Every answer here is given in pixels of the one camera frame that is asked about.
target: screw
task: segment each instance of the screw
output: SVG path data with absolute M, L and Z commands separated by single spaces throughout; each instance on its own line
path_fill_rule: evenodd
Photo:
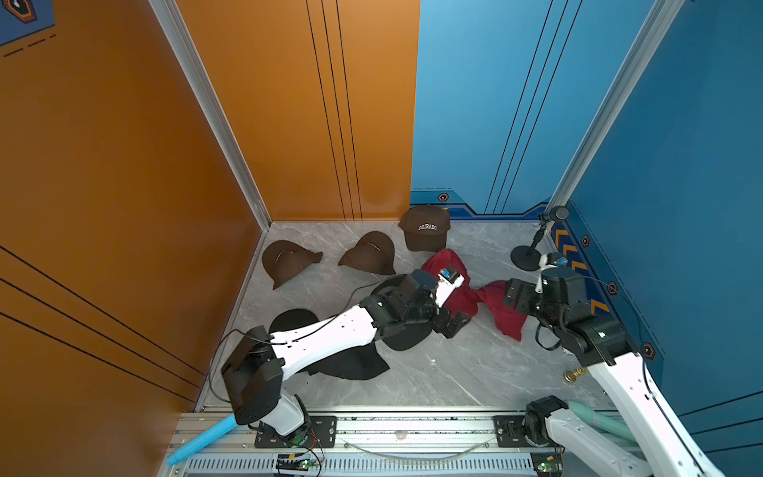
M 575 371 L 566 371 L 565 380 L 567 382 L 575 382 L 579 377 L 585 374 L 585 368 L 577 368 Z

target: black cap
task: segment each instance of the black cap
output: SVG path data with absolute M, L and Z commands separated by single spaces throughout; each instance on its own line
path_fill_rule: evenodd
M 276 240 L 262 252 L 262 266 L 273 279 L 275 290 L 323 256 L 323 252 L 311 252 L 294 242 Z
M 412 252 L 439 252 L 448 242 L 450 214 L 435 205 L 417 205 L 405 213 L 398 227 Z
M 391 292 L 405 280 L 405 277 L 405 275 L 399 275 L 388 278 L 374 288 L 371 294 Z M 432 325 L 429 323 L 409 323 L 400 332 L 382 338 L 382 340 L 395 351 L 405 351 L 424 341 L 424 338 L 428 337 L 430 333 L 432 333 Z
M 373 231 L 360 237 L 355 246 L 345 252 L 340 265 L 347 265 L 363 272 L 378 275 L 394 275 L 394 244 L 383 232 Z

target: orange stripe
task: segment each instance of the orange stripe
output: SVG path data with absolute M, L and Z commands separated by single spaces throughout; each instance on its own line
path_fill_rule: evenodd
M 562 229 L 556 229 L 556 249 L 559 250 L 559 236 L 560 235 L 569 235 L 569 232 Z
M 604 310 L 607 313 L 610 312 L 610 308 L 606 306 L 604 303 L 602 303 L 601 301 L 591 300 L 591 314 L 596 314 L 597 308 Z

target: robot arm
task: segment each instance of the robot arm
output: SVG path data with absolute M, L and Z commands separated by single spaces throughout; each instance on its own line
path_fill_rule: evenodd
M 504 303 L 534 314 L 588 368 L 617 406 L 649 463 L 604 442 L 603 436 L 553 396 L 528 404 L 528 437 L 569 448 L 604 477 L 723 476 L 663 398 L 623 325 L 614 317 L 591 314 L 584 277 L 568 268 L 543 267 L 557 263 L 559 257 L 555 253 L 542 257 L 540 293 L 534 284 L 512 279 Z
M 603 477 L 723 477 L 662 397 L 622 324 L 590 313 L 584 277 L 557 268 L 564 265 L 558 254 L 542 257 L 540 265 L 537 284 L 517 279 L 507 283 L 504 303 L 536 316 L 588 368 L 648 462 L 582 423 L 553 396 L 528 404 L 528 440 L 540 446 L 562 445 Z M 463 277 L 451 267 L 441 270 L 437 279 L 415 270 L 397 288 L 370 295 L 329 320 L 273 335 L 264 327 L 253 328 L 221 370 L 234 414 L 178 449 L 168 463 L 183 460 L 238 424 L 255 421 L 273 427 L 286 443 L 298 445 L 311 422 L 299 397 L 282 392 L 285 379 L 341 350 L 396 334 L 405 324 L 430 323 L 436 332 L 453 337 L 469 319 L 450 316 L 443 304 L 462 283 Z

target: red cloth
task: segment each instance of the red cloth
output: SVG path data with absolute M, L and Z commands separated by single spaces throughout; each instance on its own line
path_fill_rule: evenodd
M 445 302 L 445 306 L 448 307 L 448 309 L 454 315 L 459 311 L 463 311 L 469 317 L 473 317 L 477 314 L 478 299 L 475 296 L 474 290 L 469 288 L 469 282 L 471 279 L 466 272 L 466 266 L 461 261 L 459 256 L 456 255 L 456 252 L 452 251 L 451 249 L 442 249 L 435 253 L 432 258 L 427 260 L 421 266 L 421 269 L 424 272 L 428 272 L 431 276 L 437 278 L 439 271 L 448 265 L 456 269 L 456 271 L 458 271 L 458 273 L 464 277 L 464 283 L 453 290 L 453 293 L 450 294 L 448 301 Z
M 521 314 L 512 307 L 504 305 L 505 281 L 488 283 L 479 290 L 472 290 L 469 283 L 471 279 L 466 272 L 466 266 L 459 256 L 451 249 L 443 249 L 427 260 L 421 269 L 430 275 L 437 277 L 439 271 L 450 265 L 463 277 L 464 283 L 458 287 L 445 302 L 445 306 L 453 313 L 463 311 L 469 317 L 477 314 L 477 303 L 485 303 L 490 308 L 495 318 L 495 326 L 501 333 L 522 340 L 522 326 L 527 319 L 526 314 Z
M 522 340 L 522 326 L 527 319 L 526 314 L 521 314 L 510 306 L 504 305 L 504 291 L 506 290 L 506 281 L 488 283 L 475 292 L 479 301 L 485 303 L 495 317 L 495 327 L 501 333 L 514 338 L 517 341 Z

